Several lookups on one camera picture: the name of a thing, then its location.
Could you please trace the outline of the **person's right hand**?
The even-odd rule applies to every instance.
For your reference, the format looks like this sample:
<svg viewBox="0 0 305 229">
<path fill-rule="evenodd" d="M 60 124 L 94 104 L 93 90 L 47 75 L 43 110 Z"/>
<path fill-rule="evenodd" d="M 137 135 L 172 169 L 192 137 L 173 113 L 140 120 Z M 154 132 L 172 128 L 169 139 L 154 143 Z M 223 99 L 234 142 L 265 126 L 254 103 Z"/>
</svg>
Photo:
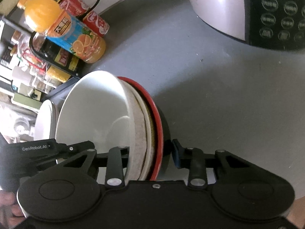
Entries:
<svg viewBox="0 0 305 229">
<path fill-rule="evenodd" d="M 305 197 L 296 199 L 287 216 L 288 221 L 293 223 L 297 228 L 304 228 L 305 224 Z"/>
</svg>

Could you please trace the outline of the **person's left hand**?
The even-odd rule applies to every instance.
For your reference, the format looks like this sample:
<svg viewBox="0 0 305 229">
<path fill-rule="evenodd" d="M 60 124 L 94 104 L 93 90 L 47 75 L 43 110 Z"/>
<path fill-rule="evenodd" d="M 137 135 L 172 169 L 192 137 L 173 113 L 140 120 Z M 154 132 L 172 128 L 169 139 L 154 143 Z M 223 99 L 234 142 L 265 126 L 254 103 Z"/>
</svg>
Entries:
<svg viewBox="0 0 305 229">
<path fill-rule="evenodd" d="M 13 228 L 25 220 L 24 214 L 17 203 L 13 192 L 1 190 L 1 225 L 4 228 Z"/>
</svg>

